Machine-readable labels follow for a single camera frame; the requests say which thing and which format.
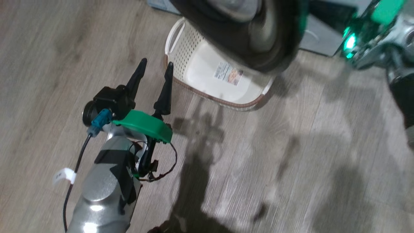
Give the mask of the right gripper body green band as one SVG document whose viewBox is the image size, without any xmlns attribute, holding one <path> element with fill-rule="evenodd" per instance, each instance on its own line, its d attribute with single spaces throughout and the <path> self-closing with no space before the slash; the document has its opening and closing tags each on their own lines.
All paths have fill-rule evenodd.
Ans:
<svg viewBox="0 0 414 233">
<path fill-rule="evenodd" d="M 361 26 L 358 36 L 378 36 L 386 33 L 394 24 L 405 0 L 373 0 L 359 17 Z"/>
</svg>

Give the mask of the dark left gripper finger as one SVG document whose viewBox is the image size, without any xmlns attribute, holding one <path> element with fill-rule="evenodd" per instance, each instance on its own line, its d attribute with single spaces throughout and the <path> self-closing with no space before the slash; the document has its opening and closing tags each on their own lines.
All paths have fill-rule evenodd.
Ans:
<svg viewBox="0 0 414 233">
<path fill-rule="evenodd" d="M 153 116 L 158 119 L 163 119 L 163 116 L 171 113 L 171 98 L 172 98 L 172 85 L 173 85 L 173 62 L 169 62 L 164 75 L 164 85 L 158 100 L 154 103 Z"/>
<path fill-rule="evenodd" d="M 129 79 L 128 83 L 126 84 L 126 88 L 128 90 L 128 97 L 136 97 L 136 93 L 142 80 L 147 66 L 147 59 L 143 58 L 139 62 L 138 67 L 136 68 L 135 72 Z"/>
</svg>

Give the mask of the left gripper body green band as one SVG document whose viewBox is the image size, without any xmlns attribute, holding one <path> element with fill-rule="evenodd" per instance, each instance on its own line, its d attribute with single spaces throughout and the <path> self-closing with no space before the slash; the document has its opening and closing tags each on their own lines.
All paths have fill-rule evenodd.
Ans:
<svg viewBox="0 0 414 233">
<path fill-rule="evenodd" d="M 171 144 L 172 129 L 166 124 L 162 115 L 155 112 L 152 116 L 145 112 L 131 110 L 122 120 L 112 121 L 113 130 L 121 130 L 125 137 L 133 139 L 136 157 L 136 178 L 153 178 L 158 161 L 152 160 L 157 143 Z"/>
</svg>

